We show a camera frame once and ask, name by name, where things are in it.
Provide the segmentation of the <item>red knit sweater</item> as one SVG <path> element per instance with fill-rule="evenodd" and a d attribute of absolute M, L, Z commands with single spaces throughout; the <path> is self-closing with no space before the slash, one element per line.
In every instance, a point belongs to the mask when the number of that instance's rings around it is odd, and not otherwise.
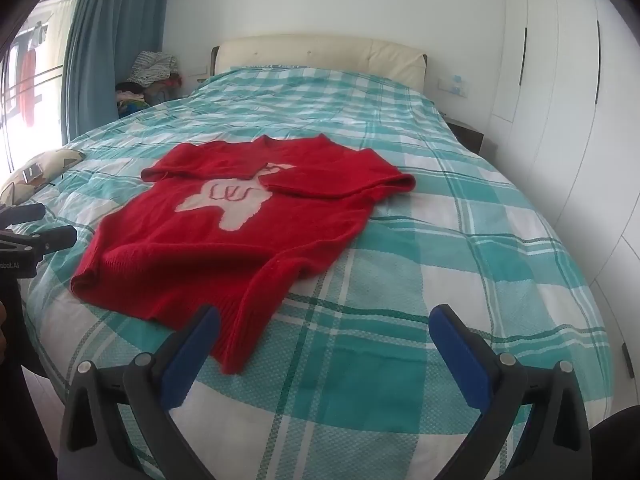
<path fill-rule="evenodd" d="M 70 281 L 81 301 L 180 330 L 209 304 L 238 374 L 292 285 L 326 272 L 374 207 L 416 180 L 326 136 L 183 143 L 104 217 Z"/>

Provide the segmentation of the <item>pile of clothes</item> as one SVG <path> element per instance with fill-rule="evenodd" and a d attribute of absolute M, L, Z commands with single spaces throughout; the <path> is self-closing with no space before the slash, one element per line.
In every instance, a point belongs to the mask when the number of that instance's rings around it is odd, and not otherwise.
<path fill-rule="evenodd" d="M 129 77 L 115 86 L 119 117 L 177 99 L 182 87 L 177 58 L 165 52 L 142 51 Z"/>

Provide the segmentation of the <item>patterned pillow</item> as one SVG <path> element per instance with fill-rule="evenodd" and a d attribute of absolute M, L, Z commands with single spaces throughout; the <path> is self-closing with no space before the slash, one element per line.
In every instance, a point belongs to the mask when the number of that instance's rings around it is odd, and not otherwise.
<path fill-rule="evenodd" d="M 15 170 L 2 185 L 1 205 L 18 206 L 25 203 L 84 159 L 84 153 L 69 148 L 59 148 L 33 157 L 23 168 Z"/>

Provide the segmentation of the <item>red hanging garment outside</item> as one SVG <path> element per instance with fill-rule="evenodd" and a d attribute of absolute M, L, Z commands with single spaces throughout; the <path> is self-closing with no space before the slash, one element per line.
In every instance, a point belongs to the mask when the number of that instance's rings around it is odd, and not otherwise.
<path fill-rule="evenodd" d="M 27 127 L 35 122 L 35 74 L 37 67 L 37 52 L 27 50 L 21 65 L 20 81 L 17 85 L 16 97 L 20 113 Z"/>

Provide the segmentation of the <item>teal plaid bed cover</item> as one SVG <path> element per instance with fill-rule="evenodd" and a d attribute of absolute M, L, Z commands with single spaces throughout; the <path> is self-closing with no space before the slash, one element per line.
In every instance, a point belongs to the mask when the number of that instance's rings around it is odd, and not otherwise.
<path fill-rule="evenodd" d="M 219 479 L 431 479 L 469 408 L 428 336 L 449 304 L 492 348 L 530 366 L 572 363 L 590 425 L 612 410 L 596 300 L 546 219 L 466 150 L 421 93 L 370 75 L 244 68 L 77 138 L 84 160 L 38 193 L 76 245 L 21 286 L 25 324 L 56 393 L 76 366 L 128 362 L 167 336 L 84 304 L 70 279 L 99 222 L 145 190 L 141 171 L 181 143 L 324 134 L 412 174 L 326 273 L 297 283 L 239 375 L 208 360 L 174 419 Z"/>

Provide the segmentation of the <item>blue curtain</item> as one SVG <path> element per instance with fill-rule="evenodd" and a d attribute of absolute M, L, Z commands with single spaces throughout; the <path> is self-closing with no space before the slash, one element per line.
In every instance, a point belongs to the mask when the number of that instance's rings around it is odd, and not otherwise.
<path fill-rule="evenodd" d="M 162 48 L 167 0 L 76 0 L 62 76 L 64 143 L 118 118 L 116 84 Z"/>

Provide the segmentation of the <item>white wardrobe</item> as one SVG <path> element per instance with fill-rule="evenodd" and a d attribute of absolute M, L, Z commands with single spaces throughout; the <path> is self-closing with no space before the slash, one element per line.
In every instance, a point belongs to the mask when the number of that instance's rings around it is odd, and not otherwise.
<path fill-rule="evenodd" d="M 497 167 L 559 234 L 639 376 L 639 39 L 613 0 L 504 0 Z"/>

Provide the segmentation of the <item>dark wooden nightstand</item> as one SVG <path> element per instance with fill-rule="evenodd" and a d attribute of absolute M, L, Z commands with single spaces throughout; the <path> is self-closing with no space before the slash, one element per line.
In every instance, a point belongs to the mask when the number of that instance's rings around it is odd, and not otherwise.
<path fill-rule="evenodd" d="M 445 122 L 456 139 L 467 150 L 477 155 L 480 154 L 485 137 L 483 133 L 455 119 L 446 118 Z"/>

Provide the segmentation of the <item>cream padded headboard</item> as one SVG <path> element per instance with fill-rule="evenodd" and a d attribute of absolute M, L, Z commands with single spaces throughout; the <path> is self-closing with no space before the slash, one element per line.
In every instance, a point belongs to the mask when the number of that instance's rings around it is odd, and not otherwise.
<path fill-rule="evenodd" d="M 228 40 L 213 47 L 213 75 L 233 67 L 303 66 L 384 77 L 425 91 L 427 55 L 385 40 L 334 35 L 273 34 Z"/>

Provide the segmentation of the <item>white wall outlet panel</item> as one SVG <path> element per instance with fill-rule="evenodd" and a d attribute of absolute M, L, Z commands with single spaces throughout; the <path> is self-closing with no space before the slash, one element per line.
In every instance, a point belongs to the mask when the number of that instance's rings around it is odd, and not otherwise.
<path fill-rule="evenodd" d="M 440 77 L 437 81 L 437 89 L 442 92 L 450 93 L 453 96 L 460 96 L 465 99 L 468 96 L 468 87 L 466 81 L 458 75 L 449 78 Z"/>

